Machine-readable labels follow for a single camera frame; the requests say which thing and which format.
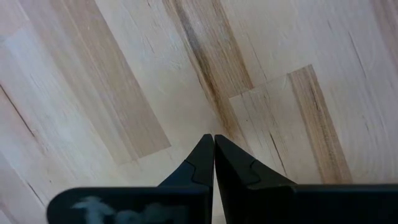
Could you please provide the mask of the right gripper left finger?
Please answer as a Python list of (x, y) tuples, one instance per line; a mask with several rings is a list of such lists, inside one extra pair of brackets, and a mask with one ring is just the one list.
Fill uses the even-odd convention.
[(156, 187), (79, 187), (55, 196), (48, 224), (211, 224), (214, 140), (201, 137)]

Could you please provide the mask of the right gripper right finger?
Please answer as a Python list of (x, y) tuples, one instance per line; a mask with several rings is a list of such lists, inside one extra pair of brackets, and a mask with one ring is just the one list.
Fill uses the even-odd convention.
[(227, 224), (398, 224), (398, 184), (296, 184), (223, 135), (215, 169)]

